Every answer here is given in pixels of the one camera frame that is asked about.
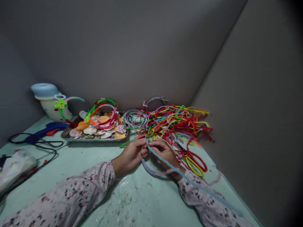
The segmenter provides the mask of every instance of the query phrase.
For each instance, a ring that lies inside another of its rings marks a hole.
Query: blue glue gun
[[[68,127],[68,124],[63,124],[63,123],[48,123],[46,125],[45,129],[42,129],[41,131],[38,131],[34,133],[33,135],[28,136],[25,140],[24,143],[29,143],[29,144],[34,144],[36,143],[39,138],[42,138],[46,135],[53,135],[56,131],[58,130],[64,130]]]

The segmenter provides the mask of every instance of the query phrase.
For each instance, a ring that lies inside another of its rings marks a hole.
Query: white plastic bag
[[[4,193],[19,176],[32,169],[36,164],[35,157],[25,150],[19,150],[12,157],[7,158],[0,174],[0,194]]]

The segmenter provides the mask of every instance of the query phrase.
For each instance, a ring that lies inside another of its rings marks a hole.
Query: metal tray
[[[74,120],[74,123],[78,124],[79,122],[82,121],[82,118],[80,116],[78,116],[75,120]],[[62,139],[65,139],[66,141],[69,141],[69,142],[123,142],[125,140],[128,140],[129,138],[129,130],[126,131],[125,133],[125,138],[123,139],[74,139],[74,137],[71,137],[69,135],[69,132],[74,129],[75,127],[73,125],[69,125],[61,134],[61,138]]]

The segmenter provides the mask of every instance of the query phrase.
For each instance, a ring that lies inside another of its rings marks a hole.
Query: light green table
[[[45,128],[49,122],[49,118],[44,117],[26,132],[35,133]],[[45,137],[45,139],[63,140],[60,134],[61,132],[57,132],[53,137]],[[60,149],[56,159],[8,195],[0,208],[0,221],[67,177],[88,169],[98,162],[115,158],[122,152],[122,149],[119,149],[120,145],[120,143],[72,143]],[[32,145],[11,143],[5,145],[0,154],[9,155],[16,149],[30,151],[36,158],[46,154],[45,151]],[[197,153],[211,170],[205,173],[205,179],[208,182],[216,179],[217,170],[207,153],[194,146],[190,149]],[[39,164],[41,165],[45,159],[40,160]],[[147,164],[155,170],[158,168],[152,160],[148,160]],[[225,178],[214,184],[212,188],[242,210],[244,217],[250,223],[256,227],[260,226]],[[140,164],[110,188],[102,204],[92,212],[82,226],[184,227],[189,224],[202,226],[195,209],[187,207],[180,197],[177,184],[168,176],[162,178],[151,176]]]

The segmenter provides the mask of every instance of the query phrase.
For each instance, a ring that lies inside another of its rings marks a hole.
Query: green flower
[[[63,99],[59,99],[58,101],[54,101],[55,107],[63,109],[65,105],[67,105],[67,102],[65,102]]]

